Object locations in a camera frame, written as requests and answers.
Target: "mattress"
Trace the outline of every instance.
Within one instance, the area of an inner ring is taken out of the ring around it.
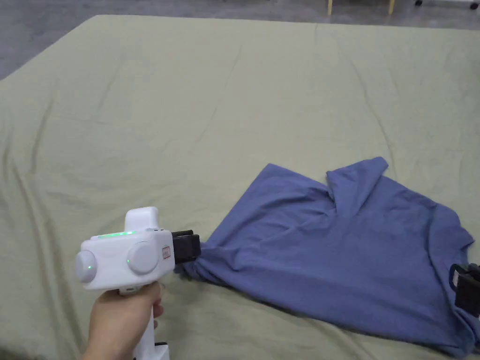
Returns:
[[[453,208],[478,239],[479,68],[474,31],[88,20],[0,82],[0,347],[79,358],[99,295],[75,279],[80,243],[150,205],[162,227],[206,240],[267,163],[324,181],[383,156],[387,176]],[[156,339],[173,359],[445,357],[162,281]]]

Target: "white button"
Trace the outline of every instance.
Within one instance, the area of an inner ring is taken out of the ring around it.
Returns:
[[[156,246],[147,241],[136,243],[128,251],[127,263],[134,273],[138,275],[148,274],[155,269],[158,263]]]
[[[75,273],[77,278],[83,283],[88,283],[94,279],[96,275],[96,259],[90,251],[82,250],[77,254],[75,258]]]

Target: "white handheld gripper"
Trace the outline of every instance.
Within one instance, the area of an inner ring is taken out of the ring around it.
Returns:
[[[134,294],[172,271],[175,264],[200,255],[200,238],[192,230],[170,232],[158,227],[156,207],[127,212],[125,230],[92,236],[80,246],[75,272],[85,289]],[[168,345],[155,345],[153,309],[133,352],[136,360],[169,360]]]

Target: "concrete floor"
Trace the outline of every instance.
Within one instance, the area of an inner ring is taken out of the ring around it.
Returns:
[[[97,14],[375,24],[480,30],[480,10],[467,3],[415,7],[396,0],[0,0],[0,79],[25,64],[83,21]]]

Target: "wrist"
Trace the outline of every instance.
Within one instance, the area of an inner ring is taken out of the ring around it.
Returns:
[[[82,360],[118,360],[112,354],[109,354],[101,346],[88,344],[87,350],[82,356]]]

